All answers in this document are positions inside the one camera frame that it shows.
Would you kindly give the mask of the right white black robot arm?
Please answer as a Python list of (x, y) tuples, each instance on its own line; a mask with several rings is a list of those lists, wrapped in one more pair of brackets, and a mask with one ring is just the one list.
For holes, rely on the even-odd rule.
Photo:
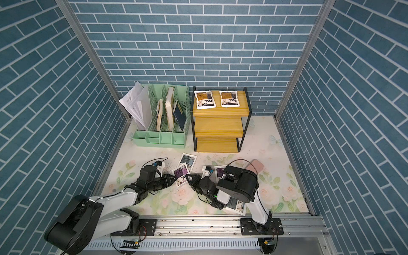
[(240, 220), (242, 235), (277, 237), (284, 234), (281, 220), (274, 218), (261, 201), (255, 172), (227, 165), (217, 183), (209, 176), (198, 174), (187, 174), (186, 180), (200, 198), (205, 197), (205, 202), (216, 209), (225, 209), (230, 199), (243, 203), (251, 217)]

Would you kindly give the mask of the yellow coffee bag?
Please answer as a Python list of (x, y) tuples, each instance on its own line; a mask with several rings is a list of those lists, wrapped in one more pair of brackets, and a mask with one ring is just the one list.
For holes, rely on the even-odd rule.
[(194, 92), (197, 110), (216, 108), (216, 103), (210, 90), (200, 90)]
[(237, 91), (220, 91), (220, 97), (221, 106), (224, 108), (240, 106)]

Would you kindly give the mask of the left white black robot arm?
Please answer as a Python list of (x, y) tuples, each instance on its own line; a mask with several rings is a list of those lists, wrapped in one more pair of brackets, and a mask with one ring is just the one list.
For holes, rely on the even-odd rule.
[(171, 187), (176, 180), (172, 174), (156, 177), (157, 168), (147, 165), (141, 169), (136, 182), (116, 193), (71, 199), (57, 219), (48, 227), (44, 239), (69, 255), (77, 255), (91, 241), (106, 235), (134, 236), (145, 228), (140, 215), (130, 210), (151, 192)]

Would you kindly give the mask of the purple coffee bag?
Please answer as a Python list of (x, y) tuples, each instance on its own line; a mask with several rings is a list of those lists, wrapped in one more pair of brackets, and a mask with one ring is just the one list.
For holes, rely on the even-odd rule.
[(187, 175), (190, 174), (189, 168), (186, 163), (182, 163), (180, 166), (173, 170), (175, 176), (175, 183), (177, 187), (183, 186), (188, 183)]
[(224, 170), (226, 168), (226, 165), (222, 165), (222, 166), (215, 166), (215, 174), (216, 174), (216, 183), (219, 182), (219, 180), (222, 179), (223, 175), (224, 175)]

